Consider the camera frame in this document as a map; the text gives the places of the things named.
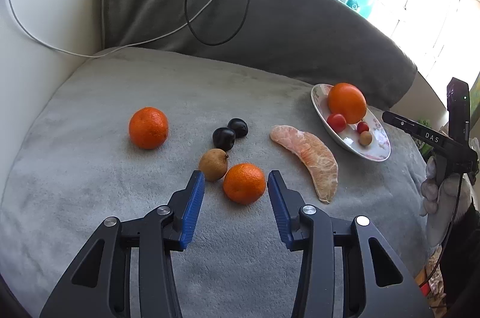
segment black sleeve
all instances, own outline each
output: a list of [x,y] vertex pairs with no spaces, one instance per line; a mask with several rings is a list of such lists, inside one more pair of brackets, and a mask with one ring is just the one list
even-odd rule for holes
[[480,214],[472,203],[453,226],[440,262],[448,317],[474,316],[480,301]]

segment oval plate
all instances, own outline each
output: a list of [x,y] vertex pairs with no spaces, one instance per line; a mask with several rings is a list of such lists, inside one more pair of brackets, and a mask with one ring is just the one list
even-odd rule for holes
[[328,133],[340,146],[360,157],[375,162],[385,161],[390,156],[390,141],[388,141],[387,133],[383,129],[382,124],[368,108],[363,118],[373,135],[373,141],[368,146],[359,144],[360,135],[357,133],[356,125],[346,125],[346,129],[340,133],[335,133],[328,125],[327,118],[330,115],[330,110],[328,109],[327,96],[331,88],[332,85],[317,84],[311,89],[310,93],[311,102]]

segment orange on plate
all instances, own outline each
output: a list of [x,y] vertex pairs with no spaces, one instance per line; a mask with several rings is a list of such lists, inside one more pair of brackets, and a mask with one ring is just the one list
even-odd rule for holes
[[231,201],[251,204],[265,192],[262,170],[256,165],[242,163],[232,166],[223,180],[223,192]]
[[328,108],[332,114],[342,114],[349,125],[354,125],[367,113],[367,102],[357,87],[340,82],[328,93]]
[[138,110],[130,119],[128,133],[131,141],[142,149],[155,149],[169,135],[166,115],[153,107]]

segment white glove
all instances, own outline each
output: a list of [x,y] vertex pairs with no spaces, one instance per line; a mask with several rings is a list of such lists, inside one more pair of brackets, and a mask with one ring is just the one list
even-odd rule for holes
[[[440,189],[435,183],[437,166],[430,157],[426,167],[427,179],[421,184],[420,190],[423,202],[420,205],[420,215],[427,218],[427,241],[430,246],[437,246],[446,236],[448,224],[452,220],[455,202],[457,201],[459,174],[451,174],[441,184]],[[460,200],[454,223],[460,220],[472,203],[472,185],[466,174],[463,175]]]

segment gray blanket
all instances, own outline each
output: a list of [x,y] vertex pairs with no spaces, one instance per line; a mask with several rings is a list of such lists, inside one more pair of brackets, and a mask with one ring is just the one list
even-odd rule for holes
[[[392,144],[386,162],[349,153],[325,131],[310,89],[261,70],[151,49],[85,63],[35,120],[6,184],[0,272],[18,300],[37,317],[100,222],[142,217],[167,203],[212,147],[212,132],[232,117],[245,119],[250,131],[229,152],[230,166],[252,162],[265,175],[279,169],[287,186],[329,215],[367,215],[417,274],[428,248],[418,216],[425,164],[413,141],[385,125]],[[144,106],[170,121],[168,140],[153,151],[136,148],[127,134],[131,115]],[[317,135],[334,154],[339,186],[332,204],[317,199],[300,160],[270,140],[270,128],[284,124]],[[281,243],[267,193],[244,207],[224,196],[221,182],[208,183],[193,242],[172,258],[183,316],[289,317],[301,258]],[[337,268],[341,303],[340,261]],[[132,316],[139,317],[133,290]]]
[[[189,0],[193,17],[208,0]],[[185,23],[184,0],[105,0],[106,47],[166,34]],[[193,21],[219,42],[237,29],[246,0],[214,0]],[[144,47],[227,61],[309,84],[348,82],[369,105],[392,107],[417,68],[394,42],[338,0],[251,0],[238,35],[221,46],[198,42],[185,27]]]

